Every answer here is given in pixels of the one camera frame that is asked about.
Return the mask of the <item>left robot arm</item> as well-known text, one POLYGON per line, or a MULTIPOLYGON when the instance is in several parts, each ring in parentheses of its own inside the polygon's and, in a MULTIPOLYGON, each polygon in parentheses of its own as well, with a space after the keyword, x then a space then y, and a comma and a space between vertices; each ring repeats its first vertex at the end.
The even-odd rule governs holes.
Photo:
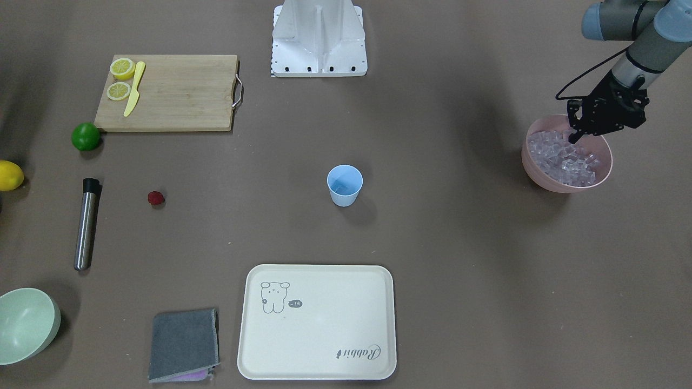
POLYGON ((603 1, 582 18, 582 35, 595 41, 625 41, 616 64, 586 96, 569 97, 569 142, 582 136, 635 129, 645 123, 648 87, 691 42, 690 1, 603 1))

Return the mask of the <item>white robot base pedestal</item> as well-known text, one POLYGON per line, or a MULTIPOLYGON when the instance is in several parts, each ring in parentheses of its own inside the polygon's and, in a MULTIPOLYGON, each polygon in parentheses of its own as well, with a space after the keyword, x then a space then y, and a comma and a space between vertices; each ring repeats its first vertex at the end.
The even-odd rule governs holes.
POLYGON ((363 10, 351 1, 285 1, 272 12, 274 77, 368 73, 363 10))

